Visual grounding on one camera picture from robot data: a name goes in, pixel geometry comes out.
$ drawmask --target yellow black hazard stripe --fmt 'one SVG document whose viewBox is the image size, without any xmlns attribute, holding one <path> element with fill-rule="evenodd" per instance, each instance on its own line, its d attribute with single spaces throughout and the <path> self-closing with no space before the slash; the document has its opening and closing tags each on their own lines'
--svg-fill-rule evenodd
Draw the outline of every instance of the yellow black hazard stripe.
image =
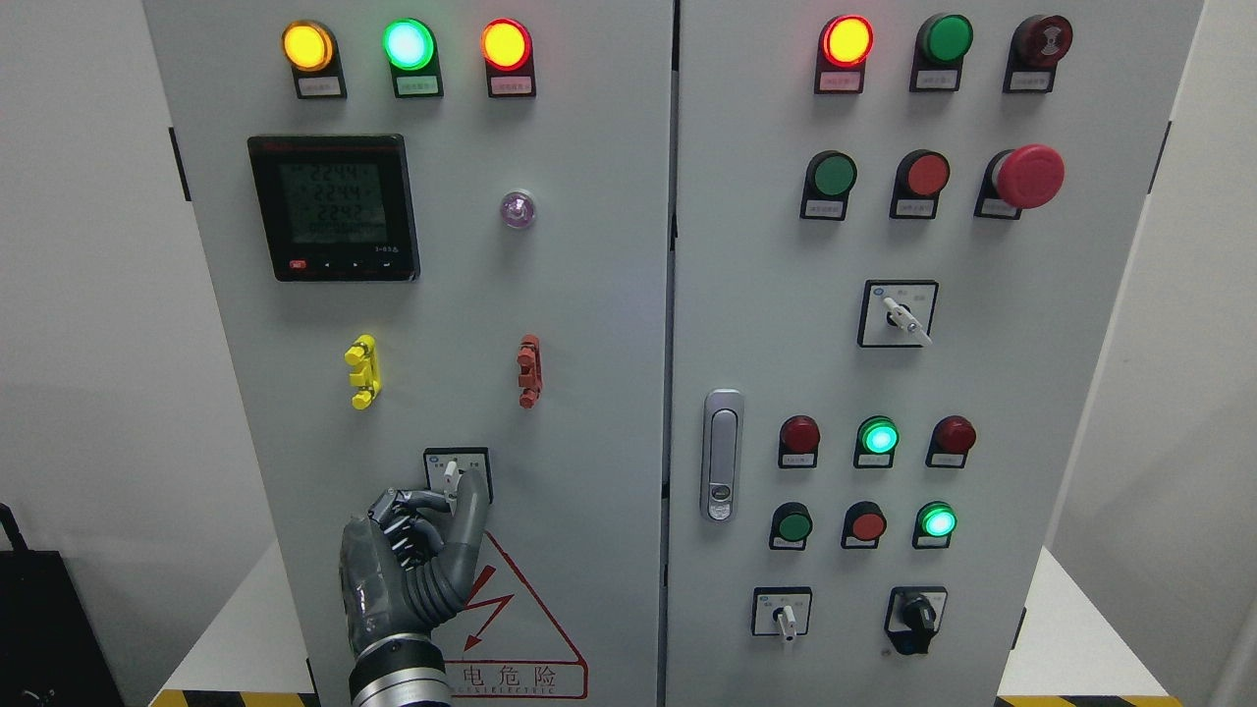
<svg viewBox="0 0 1257 707">
<path fill-rule="evenodd" d="M 319 707 L 316 694 L 163 689 L 148 707 Z"/>
<path fill-rule="evenodd" d="M 996 707 L 1183 707 L 1173 697 L 997 697 Z"/>
</svg>

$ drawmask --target electrical hazard warning sign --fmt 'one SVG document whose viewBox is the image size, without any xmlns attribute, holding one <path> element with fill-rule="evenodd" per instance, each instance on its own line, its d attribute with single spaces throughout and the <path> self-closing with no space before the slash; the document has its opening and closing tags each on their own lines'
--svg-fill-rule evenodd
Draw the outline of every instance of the electrical hazard warning sign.
<svg viewBox="0 0 1257 707">
<path fill-rule="evenodd" d="M 585 657 L 498 538 L 484 535 L 466 608 L 437 629 L 454 697 L 585 699 Z"/>
</svg>

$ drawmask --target yellow indicator light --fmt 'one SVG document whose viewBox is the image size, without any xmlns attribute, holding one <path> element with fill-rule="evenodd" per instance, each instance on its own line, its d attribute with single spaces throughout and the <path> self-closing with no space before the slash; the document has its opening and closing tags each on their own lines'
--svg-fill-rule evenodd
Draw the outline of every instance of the yellow indicator light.
<svg viewBox="0 0 1257 707">
<path fill-rule="evenodd" d="M 298 70 L 318 72 L 332 63 L 332 33 L 313 20 L 297 20 L 288 25 L 283 38 L 284 57 Z"/>
<path fill-rule="evenodd" d="M 825 28 L 821 49 L 835 67 L 856 67 L 872 50 L 872 25 L 859 15 L 837 18 Z"/>
<path fill-rule="evenodd" d="M 524 65 L 532 54 L 533 40 L 524 25 L 509 18 L 493 20 L 480 34 L 480 52 L 484 59 L 504 72 Z"/>
</svg>

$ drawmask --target red button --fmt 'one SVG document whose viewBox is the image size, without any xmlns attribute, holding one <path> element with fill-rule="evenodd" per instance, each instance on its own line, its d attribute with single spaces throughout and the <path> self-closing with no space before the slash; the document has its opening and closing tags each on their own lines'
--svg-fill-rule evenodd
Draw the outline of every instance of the red button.
<svg viewBox="0 0 1257 707">
<path fill-rule="evenodd" d="M 918 196 L 934 196 L 947 186 L 952 167 L 947 159 L 936 152 L 925 152 L 908 167 L 908 189 Z"/>
<path fill-rule="evenodd" d="M 1027 18 L 1013 34 L 1013 45 L 1022 62 L 1032 67 L 1055 67 L 1073 44 L 1073 26 L 1061 15 Z"/>
<path fill-rule="evenodd" d="M 781 440 L 794 454 L 810 454 L 821 444 L 821 428 L 807 415 L 794 415 L 782 425 Z"/>
<path fill-rule="evenodd" d="M 886 518 L 877 513 L 865 513 L 851 523 L 851 535 L 865 542 L 877 540 L 884 532 L 886 532 Z"/>
<path fill-rule="evenodd" d="M 1036 209 L 1065 184 L 1065 160 L 1047 145 L 1027 145 L 1003 157 L 994 177 L 1001 199 L 1018 209 Z"/>
<path fill-rule="evenodd" d="M 960 415 L 943 418 L 934 425 L 934 444 L 948 454 L 967 454 L 978 442 L 978 430 Z"/>
</svg>

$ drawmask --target gray metal panel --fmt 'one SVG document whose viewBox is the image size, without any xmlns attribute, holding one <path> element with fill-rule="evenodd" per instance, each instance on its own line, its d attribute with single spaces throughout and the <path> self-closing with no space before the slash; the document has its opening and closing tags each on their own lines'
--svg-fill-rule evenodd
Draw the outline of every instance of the gray metal panel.
<svg viewBox="0 0 1257 707">
<path fill-rule="evenodd" d="M 1199 1 L 816 0 L 681 4 L 667 701 L 672 704 L 989 703 L 1012 644 L 1111 302 L 1121 278 Z M 910 94 L 911 44 L 934 13 L 967 14 L 973 50 L 955 94 Z M 1001 93 L 1008 39 L 1061 13 L 1076 39 L 1047 96 Z M 813 96 L 832 16 L 875 28 L 862 96 Z M 973 218 L 987 161 L 1057 147 L 1061 194 L 1021 221 Z M 895 167 L 915 148 L 952 162 L 934 221 L 892 221 Z M 812 155 L 850 153 L 847 220 L 798 219 Z M 856 346 L 866 279 L 940 283 L 929 348 Z M 738 516 L 698 509 L 703 399 L 745 394 Z M 817 469 L 779 470 L 779 425 L 821 425 Z M 890 470 L 852 469 L 856 428 L 899 425 Z M 934 424 L 963 414 L 978 445 L 963 470 L 926 469 Z M 952 502 L 949 550 L 910 547 L 928 501 Z M 857 501 L 890 523 L 876 551 L 838 547 Z M 802 501 L 804 552 L 766 547 L 772 511 Z M 815 591 L 811 630 L 782 652 L 753 638 L 752 590 Z M 890 652 L 892 586 L 949 590 L 928 657 Z"/>
<path fill-rule="evenodd" d="M 421 483 L 425 447 L 476 444 L 493 455 L 490 531 L 588 662 L 590 699 L 651 702 L 671 3 L 146 8 L 324 704 L 348 703 L 352 664 L 337 579 L 341 526 L 386 486 Z M 535 99 L 485 94 L 479 36 L 499 15 L 533 35 Z M 444 98 L 392 96 L 380 33 L 397 16 L 435 33 Z M 336 34 L 347 101 L 294 97 L 279 35 L 300 18 Z M 275 282 L 245 138 L 285 132 L 406 137 L 417 283 Z M 517 187 L 529 189 L 541 211 L 524 233 L 497 214 Z M 383 392 L 365 413 L 349 406 L 341 360 L 361 332 L 378 340 L 383 372 Z M 541 337 L 547 382 L 533 410 L 517 404 L 514 356 L 525 332 Z M 529 657 L 534 637 L 509 614 L 484 634 L 483 653 L 466 658 L 493 658 L 493 642 Z M 465 633 L 437 635 L 447 660 L 464 658 Z M 459 672 L 451 667 L 451 679 Z"/>
</svg>

